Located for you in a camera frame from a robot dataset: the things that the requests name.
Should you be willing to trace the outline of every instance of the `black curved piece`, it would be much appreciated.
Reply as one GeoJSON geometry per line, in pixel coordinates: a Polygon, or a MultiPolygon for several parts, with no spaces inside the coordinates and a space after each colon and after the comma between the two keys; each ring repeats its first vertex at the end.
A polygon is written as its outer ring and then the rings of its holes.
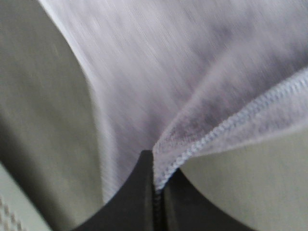
{"type": "Polygon", "coordinates": [[[73,231],[152,231],[153,157],[142,151],[118,193],[93,217],[73,231]]]}
{"type": "Polygon", "coordinates": [[[169,231],[252,231],[209,202],[178,169],[164,189],[169,231]]]}

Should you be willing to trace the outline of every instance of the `folded fabric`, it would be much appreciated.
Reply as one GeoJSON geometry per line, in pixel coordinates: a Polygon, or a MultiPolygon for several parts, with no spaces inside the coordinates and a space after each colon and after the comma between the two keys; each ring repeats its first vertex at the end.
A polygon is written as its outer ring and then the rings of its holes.
{"type": "Polygon", "coordinates": [[[286,100],[307,92],[307,0],[40,2],[89,81],[105,202],[143,149],[154,146],[159,192],[202,149],[255,142],[307,117],[296,114],[305,102],[286,100]],[[264,110],[273,117],[259,119],[264,110]]]}

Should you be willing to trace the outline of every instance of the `black object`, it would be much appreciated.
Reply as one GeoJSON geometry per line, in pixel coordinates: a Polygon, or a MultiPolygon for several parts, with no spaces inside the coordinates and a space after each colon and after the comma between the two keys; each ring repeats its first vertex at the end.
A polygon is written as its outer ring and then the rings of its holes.
{"type": "Polygon", "coordinates": [[[100,211],[73,231],[252,231],[222,212],[178,169],[153,203],[153,157],[142,151],[128,180],[100,211]]]}

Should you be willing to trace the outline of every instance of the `lavender fabric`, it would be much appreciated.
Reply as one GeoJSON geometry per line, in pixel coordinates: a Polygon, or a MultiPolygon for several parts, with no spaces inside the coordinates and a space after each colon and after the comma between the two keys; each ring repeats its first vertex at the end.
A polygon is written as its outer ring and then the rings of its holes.
{"type": "Polygon", "coordinates": [[[87,76],[105,202],[141,150],[159,191],[177,157],[308,64],[307,0],[39,1],[87,76]]]}

